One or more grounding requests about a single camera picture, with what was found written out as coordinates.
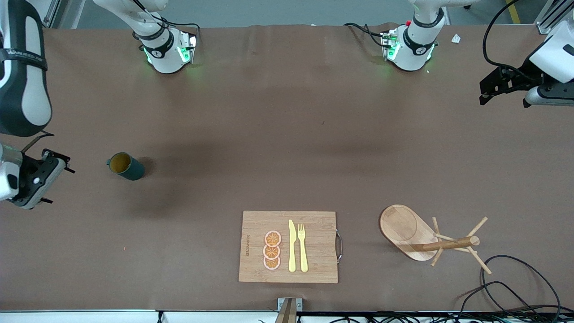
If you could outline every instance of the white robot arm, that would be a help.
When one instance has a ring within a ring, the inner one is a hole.
[[[174,73],[191,63],[196,36],[169,26],[156,12],[168,0],[94,0],[128,24],[142,42],[148,62],[160,73]]]
[[[414,6],[413,20],[382,36],[383,57],[402,70],[416,71],[431,58],[436,36],[445,23],[442,8],[468,6],[480,0],[408,1]]]
[[[33,136],[52,117],[40,16],[25,0],[0,0],[0,32],[0,133]],[[45,149],[36,160],[26,150],[0,143],[0,201],[31,209],[51,202],[44,193],[63,170],[73,171],[66,156]]]
[[[480,81],[480,104],[499,94],[528,91],[524,107],[574,106],[574,11],[556,25],[520,68],[501,64]]]

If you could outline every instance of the yellow floor stripe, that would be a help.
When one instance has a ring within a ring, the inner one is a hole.
[[[516,11],[516,7],[514,5],[511,5],[508,8],[508,11],[510,13],[510,18],[512,19],[512,22],[514,24],[520,24],[520,18],[518,17],[518,11]]]

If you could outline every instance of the plastic knife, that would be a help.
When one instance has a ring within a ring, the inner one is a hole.
[[[289,271],[295,272],[297,266],[295,265],[295,241],[297,241],[297,231],[295,231],[295,224],[293,220],[289,220]]]

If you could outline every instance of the brown paper tablecloth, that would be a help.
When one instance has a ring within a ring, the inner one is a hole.
[[[346,27],[206,29],[196,65],[161,75],[131,31],[46,30],[56,137],[29,153],[52,148],[77,173],[53,185],[52,205],[0,203],[0,309],[261,310],[278,297],[306,310],[459,309],[478,264],[401,254],[378,228],[395,203],[453,237],[488,216],[480,256],[528,261],[574,305],[574,110],[524,109],[524,93],[479,106],[493,69],[483,32],[448,26],[433,59],[403,72]],[[491,34],[491,58],[515,65],[543,40],[533,26]],[[120,151],[148,175],[113,175],[105,161]],[[244,210],[336,211],[339,283],[239,283]],[[528,270],[490,267],[530,303],[553,303]],[[481,295],[467,309],[496,308]]]

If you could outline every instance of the orange slice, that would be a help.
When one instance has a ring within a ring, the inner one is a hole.
[[[277,259],[267,259],[267,258],[263,258],[263,265],[265,266],[265,268],[269,269],[269,270],[275,270],[277,268],[279,268],[279,265],[281,264],[281,258],[277,258]]]
[[[263,247],[263,255],[269,260],[277,259],[280,253],[279,247],[270,247],[268,245]]]
[[[273,230],[267,232],[265,235],[265,244],[270,247],[276,247],[281,243],[281,235],[279,232]]]

